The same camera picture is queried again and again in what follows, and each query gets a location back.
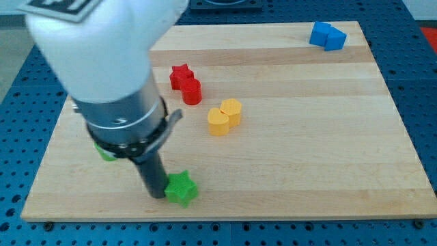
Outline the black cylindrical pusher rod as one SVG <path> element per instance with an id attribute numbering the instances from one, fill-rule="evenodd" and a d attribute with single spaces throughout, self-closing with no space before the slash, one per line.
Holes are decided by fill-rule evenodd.
<path id="1" fill-rule="evenodd" d="M 159 153 L 155 152 L 149 156 L 135 157 L 131 161 L 141 175 L 148 193 L 156 199 L 164 198 L 169 179 Z"/>

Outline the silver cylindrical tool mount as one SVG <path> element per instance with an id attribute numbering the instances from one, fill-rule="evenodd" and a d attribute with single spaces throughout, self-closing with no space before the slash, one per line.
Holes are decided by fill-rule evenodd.
<path id="1" fill-rule="evenodd" d="M 166 142 L 182 111 L 169 114 L 151 70 L 102 74 L 70 92 L 91 138 L 116 158 L 147 158 Z"/>

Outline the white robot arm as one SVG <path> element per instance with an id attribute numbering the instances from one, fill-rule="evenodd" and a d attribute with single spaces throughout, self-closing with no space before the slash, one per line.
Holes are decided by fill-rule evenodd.
<path id="1" fill-rule="evenodd" d="M 26 23 L 104 153 L 129 159 L 149 194 L 168 185 L 159 148 L 182 117 L 168 113 L 149 57 L 187 0 L 26 1 Z"/>

